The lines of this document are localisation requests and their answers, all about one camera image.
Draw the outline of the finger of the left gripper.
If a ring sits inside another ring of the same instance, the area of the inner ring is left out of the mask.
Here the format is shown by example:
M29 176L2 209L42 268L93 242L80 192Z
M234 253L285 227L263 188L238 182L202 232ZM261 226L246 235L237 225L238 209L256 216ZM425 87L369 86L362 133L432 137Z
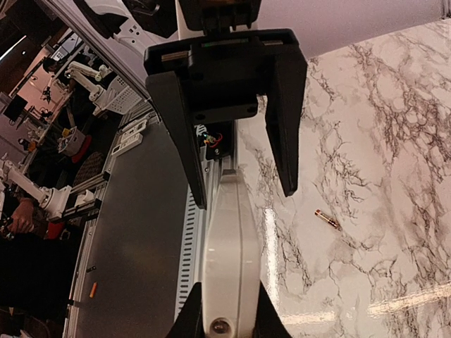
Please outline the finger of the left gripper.
M307 62L300 52L274 59L266 93L266 132L284 195L298 188L299 126L307 79Z
M146 88L178 151L194 201L205 210L207 198L197 136L180 80L173 71L150 75Z

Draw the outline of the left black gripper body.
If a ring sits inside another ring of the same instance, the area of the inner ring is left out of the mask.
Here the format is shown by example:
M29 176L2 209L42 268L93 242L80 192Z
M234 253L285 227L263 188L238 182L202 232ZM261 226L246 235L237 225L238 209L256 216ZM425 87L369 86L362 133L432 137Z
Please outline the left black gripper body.
M181 1L188 37L149 47L146 87L165 123L251 118L299 121L299 42L288 28L254 30L260 1Z

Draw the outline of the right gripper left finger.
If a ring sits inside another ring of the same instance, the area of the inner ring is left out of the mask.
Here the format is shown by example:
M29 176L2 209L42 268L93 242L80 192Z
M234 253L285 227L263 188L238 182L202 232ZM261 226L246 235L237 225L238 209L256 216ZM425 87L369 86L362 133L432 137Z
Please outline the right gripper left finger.
M202 320L202 283L193 285L186 302L178 314L166 338L202 338L204 327Z

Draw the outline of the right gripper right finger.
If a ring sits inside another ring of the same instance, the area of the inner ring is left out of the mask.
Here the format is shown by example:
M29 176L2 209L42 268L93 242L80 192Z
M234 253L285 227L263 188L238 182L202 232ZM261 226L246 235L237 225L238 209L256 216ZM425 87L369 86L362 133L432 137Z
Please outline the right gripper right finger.
M255 337L292 337L282 323L262 282L259 286Z

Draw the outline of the white remote control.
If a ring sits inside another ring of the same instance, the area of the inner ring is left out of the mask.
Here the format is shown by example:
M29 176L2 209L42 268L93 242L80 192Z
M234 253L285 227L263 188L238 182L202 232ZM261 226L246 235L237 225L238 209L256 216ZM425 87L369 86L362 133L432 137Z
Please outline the white remote control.
M257 317L261 249L240 170L224 170L206 234L202 321L206 337L251 337Z

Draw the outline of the gold AAA battery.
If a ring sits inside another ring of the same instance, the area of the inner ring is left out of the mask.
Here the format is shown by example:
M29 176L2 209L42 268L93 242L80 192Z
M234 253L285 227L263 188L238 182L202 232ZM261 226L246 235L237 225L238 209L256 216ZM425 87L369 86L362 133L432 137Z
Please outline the gold AAA battery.
M324 221L325 223L328 223L330 226L332 226L334 229L341 231L341 226L339 224L338 221L334 220L332 217L330 217L329 215L325 214L323 211L321 211L320 209L316 209L314 212L314 215L318 218L320 218L322 221Z

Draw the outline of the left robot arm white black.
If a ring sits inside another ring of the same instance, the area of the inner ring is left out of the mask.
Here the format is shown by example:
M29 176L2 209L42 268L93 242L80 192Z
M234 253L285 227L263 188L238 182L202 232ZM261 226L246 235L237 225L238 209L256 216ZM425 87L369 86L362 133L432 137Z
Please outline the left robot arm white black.
M299 125L307 62L289 29L254 30L259 1L77 1L106 39L130 35L143 56L146 88L184 167L198 207L206 208L198 124L225 125L257 113L264 95L266 132L286 196L298 187Z

